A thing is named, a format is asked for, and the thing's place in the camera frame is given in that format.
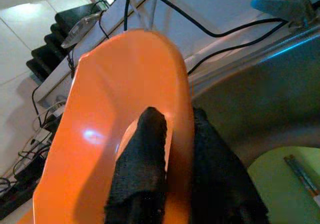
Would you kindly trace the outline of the orange bowl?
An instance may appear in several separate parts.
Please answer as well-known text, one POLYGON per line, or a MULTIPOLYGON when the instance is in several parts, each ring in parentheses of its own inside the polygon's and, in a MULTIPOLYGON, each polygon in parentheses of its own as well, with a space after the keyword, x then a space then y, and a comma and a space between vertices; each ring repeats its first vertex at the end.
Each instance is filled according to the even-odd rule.
POLYGON ((84 54, 32 208, 17 224, 103 224, 116 160, 148 107, 167 121, 163 224, 188 224, 194 117, 184 63, 169 39, 142 29, 84 54))

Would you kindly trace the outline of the dark slim utensil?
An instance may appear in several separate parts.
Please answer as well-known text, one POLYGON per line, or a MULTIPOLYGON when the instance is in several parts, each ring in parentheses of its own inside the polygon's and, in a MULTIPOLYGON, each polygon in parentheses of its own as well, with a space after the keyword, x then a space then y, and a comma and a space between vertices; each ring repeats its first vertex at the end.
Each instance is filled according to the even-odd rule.
POLYGON ((289 155, 289 156, 285 156, 283 159, 286 162, 286 164, 290 167, 290 169, 293 171, 295 176, 302 183, 304 188, 311 194, 311 196, 313 198, 318 196, 320 194, 319 189, 313 183, 309 175, 306 173, 304 167, 295 158, 295 156, 289 155))

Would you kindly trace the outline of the stainless steel sink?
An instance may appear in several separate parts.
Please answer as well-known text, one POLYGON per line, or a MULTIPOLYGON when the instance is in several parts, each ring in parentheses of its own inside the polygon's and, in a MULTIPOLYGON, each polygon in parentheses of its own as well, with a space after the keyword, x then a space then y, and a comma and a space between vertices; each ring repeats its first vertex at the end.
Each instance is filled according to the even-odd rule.
POLYGON ((246 166, 279 147, 320 148, 320 24, 205 78, 194 105, 246 166))

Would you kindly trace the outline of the silver faucet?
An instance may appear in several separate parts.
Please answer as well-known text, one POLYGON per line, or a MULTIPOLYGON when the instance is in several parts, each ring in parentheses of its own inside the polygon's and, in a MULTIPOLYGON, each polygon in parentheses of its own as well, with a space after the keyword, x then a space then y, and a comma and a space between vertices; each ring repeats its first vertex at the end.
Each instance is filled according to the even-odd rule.
POLYGON ((317 19, 311 0, 252 0, 251 6, 297 27, 307 27, 317 19))

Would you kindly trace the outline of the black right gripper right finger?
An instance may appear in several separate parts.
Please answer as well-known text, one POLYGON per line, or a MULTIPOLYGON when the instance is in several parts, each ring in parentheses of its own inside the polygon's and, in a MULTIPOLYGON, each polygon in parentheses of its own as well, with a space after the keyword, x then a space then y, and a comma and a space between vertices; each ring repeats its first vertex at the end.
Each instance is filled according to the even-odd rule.
POLYGON ((270 224, 268 209, 245 166, 194 108, 194 157, 190 224, 270 224))

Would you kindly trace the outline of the black power strip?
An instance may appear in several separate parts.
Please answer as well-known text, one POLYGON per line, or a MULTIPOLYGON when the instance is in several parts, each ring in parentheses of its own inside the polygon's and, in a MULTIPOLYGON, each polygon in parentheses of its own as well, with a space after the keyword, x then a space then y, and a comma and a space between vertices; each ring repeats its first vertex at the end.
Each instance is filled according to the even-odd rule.
POLYGON ((16 183, 8 191, 0 195, 0 219, 3 219, 30 200, 37 185, 37 181, 16 183))

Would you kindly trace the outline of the black ribbed block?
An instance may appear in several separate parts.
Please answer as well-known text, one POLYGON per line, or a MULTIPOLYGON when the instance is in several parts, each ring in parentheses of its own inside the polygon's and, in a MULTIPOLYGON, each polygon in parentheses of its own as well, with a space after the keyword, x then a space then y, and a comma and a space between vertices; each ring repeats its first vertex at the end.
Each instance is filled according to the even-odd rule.
POLYGON ((31 51, 32 59, 26 66, 33 75, 44 82, 55 68, 64 60, 71 48, 62 48, 61 44, 73 26, 90 14, 101 11, 97 4, 85 4, 57 13, 55 23, 50 26, 50 34, 43 39, 45 45, 31 51))

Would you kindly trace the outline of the clear plastic piece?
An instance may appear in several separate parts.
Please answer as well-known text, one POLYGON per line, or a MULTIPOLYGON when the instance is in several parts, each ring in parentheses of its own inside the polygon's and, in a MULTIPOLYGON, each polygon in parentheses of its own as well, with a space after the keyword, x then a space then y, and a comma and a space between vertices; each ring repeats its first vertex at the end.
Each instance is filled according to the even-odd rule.
POLYGON ((102 11, 90 14, 79 20, 73 28, 69 31, 67 37, 62 42, 61 47, 67 49, 77 43, 79 43, 82 38, 93 28, 93 26, 98 22, 102 11))

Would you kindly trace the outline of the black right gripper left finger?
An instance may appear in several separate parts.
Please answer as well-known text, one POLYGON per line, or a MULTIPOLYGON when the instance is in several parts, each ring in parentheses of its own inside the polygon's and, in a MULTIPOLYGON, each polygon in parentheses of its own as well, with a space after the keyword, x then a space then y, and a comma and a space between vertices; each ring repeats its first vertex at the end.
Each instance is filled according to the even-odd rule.
POLYGON ((162 224, 167 122, 154 107, 140 115, 137 128, 116 161, 104 224, 162 224))

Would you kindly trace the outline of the green plate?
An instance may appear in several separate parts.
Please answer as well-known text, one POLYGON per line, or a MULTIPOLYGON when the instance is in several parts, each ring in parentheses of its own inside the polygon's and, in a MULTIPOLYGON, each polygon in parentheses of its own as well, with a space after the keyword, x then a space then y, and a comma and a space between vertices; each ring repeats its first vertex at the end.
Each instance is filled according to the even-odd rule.
POLYGON ((320 224, 320 207, 285 163, 293 155, 320 191, 320 149, 277 148, 261 155, 248 168, 271 224, 320 224))

